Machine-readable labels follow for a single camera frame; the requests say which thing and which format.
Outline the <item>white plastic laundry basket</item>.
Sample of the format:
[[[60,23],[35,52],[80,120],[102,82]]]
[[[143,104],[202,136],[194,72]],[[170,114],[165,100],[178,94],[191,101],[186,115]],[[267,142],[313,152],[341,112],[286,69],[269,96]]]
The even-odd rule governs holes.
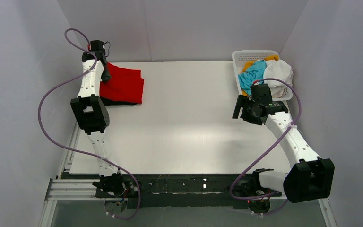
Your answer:
[[[278,55],[278,53],[272,50],[242,50],[242,51],[234,51],[232,53],[234,74],[236,78],[238,92],[240,95],[246,95],[241,90],[238,80],[238,75],[241,73],[241,70],[243,69],[245,63],[256,59],[263,60],[265,57],[269,55]]]

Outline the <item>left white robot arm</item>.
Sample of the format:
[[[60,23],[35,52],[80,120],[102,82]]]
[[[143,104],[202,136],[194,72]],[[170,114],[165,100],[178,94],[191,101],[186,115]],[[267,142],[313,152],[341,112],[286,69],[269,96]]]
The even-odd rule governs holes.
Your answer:
[[[93,40],[88,50],[90,52],[82,55],[85,75],[80,91],[76,98],[71,99],[70,105],[80,129],[88,136],[94,154],[98,156],[100,178],[98,182],[93,182],[93,186],[111,196],[120,197],[126,191],[120,169],[105,161],[105,129],[110,124],[110,117],[100,98],[100,85],[111,78],[107,69],[105,43]]]

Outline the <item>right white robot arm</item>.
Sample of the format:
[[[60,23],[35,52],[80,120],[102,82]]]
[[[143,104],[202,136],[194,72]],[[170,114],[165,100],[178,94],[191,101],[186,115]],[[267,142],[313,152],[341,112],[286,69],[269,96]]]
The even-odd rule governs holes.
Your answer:
[[[230,186],[233,197],[250,201],[281,192],[291,203],[329,197],[334,163],[310,147],[296,128],[288,107],[273,100],[267,84],[252,85],[251,97],[238,95],[232,118],[265,125],[277,139],[265,154],[280,145],[291,167],[287,173],[262,168],[248,174],[254,166],[251,164]]]

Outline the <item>white t shirt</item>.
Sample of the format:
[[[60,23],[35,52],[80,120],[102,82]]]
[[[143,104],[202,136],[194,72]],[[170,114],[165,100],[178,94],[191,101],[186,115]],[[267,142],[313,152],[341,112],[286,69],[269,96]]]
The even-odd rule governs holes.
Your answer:
[[[266,68],[263,74],[264,79],[275,78],[281,80],[290,86],[293,85],[293,69],[284,60],[268,60],[265,61]],[[281,82],[275,80],[264,80],[270,87],[270,91],[273,98],[279,98],[282,96],[283,91],[287,86]]]

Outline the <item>aluminium frame rail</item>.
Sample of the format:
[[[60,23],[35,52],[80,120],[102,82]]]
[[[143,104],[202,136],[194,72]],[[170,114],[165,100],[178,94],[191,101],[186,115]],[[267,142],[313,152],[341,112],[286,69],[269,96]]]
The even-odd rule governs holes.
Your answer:
[[[98,198],[92,180],[70,179],[50,180],[44,198],[45,205],[40,226],[52,223],[54,206],[57,201],[117,201],[117,198]],[[328,199],[319,199],[318,204],[327,227],[337,227]]]

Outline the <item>left side aluminium rail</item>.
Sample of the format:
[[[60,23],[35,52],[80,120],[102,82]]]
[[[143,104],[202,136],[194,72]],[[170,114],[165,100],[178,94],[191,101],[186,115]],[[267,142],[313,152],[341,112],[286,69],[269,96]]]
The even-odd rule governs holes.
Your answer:
[[[81,142],[79,142],[80,137],[80,129],[77,124],[75,123],[75,126],[73,127],[72,134],[70,137],[69,145],[66,145],[66,147],[69,148],[76,148],[77,146],[82,147],[82,143],[86,145],[87,143],[90,143],[86,135],[82,136]],[[76,154],[76,161],[74,161],[74,154],[72,150],[66,150],[63,157],[63,160],[59,167],[59,172],[57,174],[57,179],[61,179],[62,173],[71,173],[71,174],[98,174],[99,173],[99,164],[97,162],[97,159],[95,157],[86,156],[83,154]]]

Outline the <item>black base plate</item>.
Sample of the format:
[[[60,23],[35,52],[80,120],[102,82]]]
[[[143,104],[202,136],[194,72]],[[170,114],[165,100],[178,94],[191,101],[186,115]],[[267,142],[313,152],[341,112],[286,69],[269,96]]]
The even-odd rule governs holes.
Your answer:
[[[281,196],[272,189],[260,187],[252,174],[246,174],[232,187],[238,174],[136,174],[100,177],[93,181],[97,198],[123,200],[127,208],[150,207],[233,207],[247,208],[242,198],[266,193]]]

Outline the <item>yellow t shirt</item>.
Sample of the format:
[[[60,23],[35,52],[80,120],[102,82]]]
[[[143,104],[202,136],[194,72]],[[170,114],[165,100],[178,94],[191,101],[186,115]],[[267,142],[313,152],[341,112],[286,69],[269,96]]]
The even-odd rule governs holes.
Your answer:
[[[278,55],[269,55],[269,56],[265,57],[264,60],[265,61],[270,61],[270,60],[278,61],[279,56]],[[243,69],[241,70],[241,72],[245,72],[249,67],[253,66],[254,63],[257,62],[257,61],[258,61],[258,59],[246,62]]]

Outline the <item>folded black t shirt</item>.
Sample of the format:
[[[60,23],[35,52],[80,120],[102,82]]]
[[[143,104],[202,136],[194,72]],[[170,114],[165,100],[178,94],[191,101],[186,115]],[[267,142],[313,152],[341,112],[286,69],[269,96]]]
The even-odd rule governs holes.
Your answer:
[[[124,102],[124,101],[113,101],[110,99],[106,99],[101,97],[101,101],[104,106],[135,106],[137,103]]]

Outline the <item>red t shirt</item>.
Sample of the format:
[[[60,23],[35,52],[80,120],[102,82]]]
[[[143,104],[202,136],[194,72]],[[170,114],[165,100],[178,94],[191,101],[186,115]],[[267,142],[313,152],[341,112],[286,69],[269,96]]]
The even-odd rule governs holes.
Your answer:
[[[110,80],[100,84],[100,98],[142,104],[144,79],[141,70],[107,64]]]

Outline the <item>light blue t shirt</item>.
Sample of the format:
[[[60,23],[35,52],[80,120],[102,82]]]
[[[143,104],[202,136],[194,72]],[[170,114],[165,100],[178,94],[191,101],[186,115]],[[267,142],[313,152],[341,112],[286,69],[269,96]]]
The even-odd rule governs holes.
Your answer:
[[[238,75],[240,88],[246,95],[251,95],[251,85],[255,81],[263,79],[265,69],[266,62],[264,60],[258,60],[253,66]]]

